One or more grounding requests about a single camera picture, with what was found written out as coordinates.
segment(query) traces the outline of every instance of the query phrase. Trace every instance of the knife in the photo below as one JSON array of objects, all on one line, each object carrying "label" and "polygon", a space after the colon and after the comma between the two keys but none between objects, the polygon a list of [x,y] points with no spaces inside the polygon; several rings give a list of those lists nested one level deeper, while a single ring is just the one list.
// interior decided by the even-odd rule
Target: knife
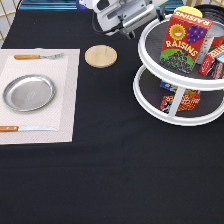
[{"label": "knife", "polygon": [[24,59],[57,59],[60,57],[63,57],[64,54],[55,54],[55,55],[51,55],[51,56],[41,56],[41,55],[14,55],[14,58],[17,60],[24,60]]},{"label": "knife", "polygon": [[43,126],[0,126],[0,132],[17,131],[57,131],[57,129]]}]

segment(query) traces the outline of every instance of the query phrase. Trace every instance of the white rack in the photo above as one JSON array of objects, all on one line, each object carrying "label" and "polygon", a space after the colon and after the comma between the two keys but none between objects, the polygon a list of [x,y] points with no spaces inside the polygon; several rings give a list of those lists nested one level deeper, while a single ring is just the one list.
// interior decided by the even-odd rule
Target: white rack
[{"label": "white rack", "polygon": [[[166,19],[162,23],[169,21],[170,17],[171,15],[166,16]],[[223,90],[224,79],[206,80],[206,79],[200,79],[200,78],[199,79],[189,78],[189,77],[171,72],[163,68],[162,66],[160,66],[157,62],[155,62],[146,51],[145,42],[150,31],[152,31],[156,26],[159,26],[160,24],[161,23],[159,22],[158,19],[151,22],[143,30],[141,38],[139,40],[138,51],[139,51],[139,56],[143,62],[143,65],[138,70],[136,77],[134,79],[133,88],[134,88],[134,94],[136,99],[138,100],[139,104],[148,113],[152,114],[153,116],[155,116],[156,118],[162,121],[165,121],[171,124],[182,125],[182,126],[196,126],[196,125],[206,124],[208,122],[215,120],[224,112],[224,100],[222,100],[220,106],[216,110],[214,110],[212,113],[207,114],[205,116],[194,117],[194,118],[176,116],[177,109],[181,102],[185,89],[194,89],[194,90],[201,90],[201,91]],[[145,69],[148,69],[153,75],[157,76],[159,79],[178,86],[169,114],[166,114],[160,111],[159,109],[155,108],[143,96],[139,87],[139,80],[141,78],[142,73],[145,71]]]}]

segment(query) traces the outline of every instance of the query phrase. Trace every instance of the snack box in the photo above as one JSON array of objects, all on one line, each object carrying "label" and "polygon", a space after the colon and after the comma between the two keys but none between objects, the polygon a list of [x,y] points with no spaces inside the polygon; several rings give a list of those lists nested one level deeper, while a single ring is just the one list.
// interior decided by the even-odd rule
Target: snack box
[{"label": "snack box", "polygon": [[210,51],[204,58],[204,61],[200,68],[200,73],[202,75],[210,75],[213,71],[213,67],[215,65],[215,59],[224,53],[224,44],[220,47]]},{"label": "snack box", "polygon": [[189,73],[196,62],[207,31],[213,21],[176,11],[170,18],[160,62]]},{"label": "snack box", "polygon": [[[173,103],[173,99],[174,99],[174,96],[164,96],[162,104],[160,106],[160,110],[168,114],[170,111],[170,107]],[[193,110],[197,107],[199,101],[200,101],[200,97],[198,94],[184,95],[178,107],[178,111]]]},{"label": "snack box", "polygon": [[[177,89],[178,89],[178,86],[174,86],[168,82],[165,82],[165,81],[161,81],[161,85],[160,87],[164,88],[164,89],[167,89],[171,92],[176,92]],[[186,89],[184,94],[200,94],[200,91],[199,90],[192,90],[192,89]]]},{"label": "snack box", "polygon": [[212,77],[214,79],[224,78],[224,54],[220,54],[216,58],[216,62],[213,68]]}]

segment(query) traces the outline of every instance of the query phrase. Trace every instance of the black tablecloth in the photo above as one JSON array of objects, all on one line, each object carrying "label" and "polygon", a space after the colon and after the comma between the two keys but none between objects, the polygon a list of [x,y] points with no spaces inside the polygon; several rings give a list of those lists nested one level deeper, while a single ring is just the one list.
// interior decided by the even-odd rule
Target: black tablecloth
[{"label": "black tablecloth", "polygon": [[[136,38],[94,33],[92,11],[19,11],[4,49],[81,49],[72,143],[0,146],[0,223],[224,222],[224,116],[181,127],[148,114],[133,93]],[[108,45],[117,62],[89,66]]]}]

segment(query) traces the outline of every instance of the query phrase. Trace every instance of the raisins box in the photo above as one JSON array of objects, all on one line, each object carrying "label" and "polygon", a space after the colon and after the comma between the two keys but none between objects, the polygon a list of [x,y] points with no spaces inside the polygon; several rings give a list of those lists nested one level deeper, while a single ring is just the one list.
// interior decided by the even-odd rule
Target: raisins box
[{"label": "raisins box", "polygon": [[189,73],[213,21],[176,11],[170,18],[160,62]]}]

